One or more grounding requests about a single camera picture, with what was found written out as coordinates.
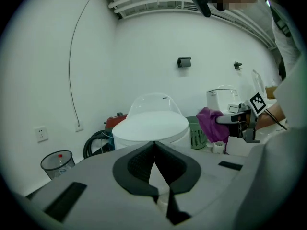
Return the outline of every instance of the forearm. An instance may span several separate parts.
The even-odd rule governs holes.
[[[268,110],[274,115],[274,117],[277,119],[278,122],[285,119],[283,111],[278,103],[275,103],[273,106],[268,108]],[[263,112],[258,117],[257,124],[256,124],[256,130],[273,125],[273,124],[275,124],[275,121],[268,114]]]

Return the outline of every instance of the coiled hose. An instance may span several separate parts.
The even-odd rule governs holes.
[[[92,142],[96,139],[109,139],[108,136],[106,136],[104,134],[104,130],[100,130],[98,132],[96,132],[95,134],[93,134],[91,136],[91,138],[89,138],[87,140],[87,142],[85,143],[84,145],[84,148],[83,148],[83,158],[84,159],[87,159],[89,157],[91,157],[93,154],[92,154]]]

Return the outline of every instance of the toilet seat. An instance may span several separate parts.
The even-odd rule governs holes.
[[[113,137],[120,143],[131,144],[159,140],[174,142],[186,134],[188,120],[172,111],[154,111],[131,116],[113,130]]]

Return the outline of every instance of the ceiling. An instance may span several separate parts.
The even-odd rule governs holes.
[[[119,19],[144,13],[174,11],[200,13],[192,0],[108,0]],[[272,32],[272,14],[265,0],[258,0],[240,10],[220,12],[209,4],[212,17],[231,23],[257,37],[269,50],[276,51]]]

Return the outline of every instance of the black toilet paper holder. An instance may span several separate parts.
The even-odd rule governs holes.
[[[178,67],[190,67],[191,59],[191,57],[179,57],[177,60]]]

